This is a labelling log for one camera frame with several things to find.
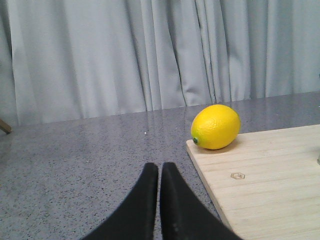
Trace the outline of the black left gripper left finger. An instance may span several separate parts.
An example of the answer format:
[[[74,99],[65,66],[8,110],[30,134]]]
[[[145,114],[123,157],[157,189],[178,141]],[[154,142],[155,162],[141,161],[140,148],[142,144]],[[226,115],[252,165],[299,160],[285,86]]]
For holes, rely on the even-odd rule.
[[[158,167],[144,165],[134,187],[118,208],[84,240],[152,240],[158,194]]]

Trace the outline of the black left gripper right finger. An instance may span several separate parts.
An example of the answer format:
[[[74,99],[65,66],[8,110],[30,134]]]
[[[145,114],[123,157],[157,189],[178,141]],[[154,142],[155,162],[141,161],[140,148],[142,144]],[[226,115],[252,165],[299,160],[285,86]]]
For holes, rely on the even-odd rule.
[[[164,240],[239,240],[196,197],[173,162],[162,167],[160,220]]]

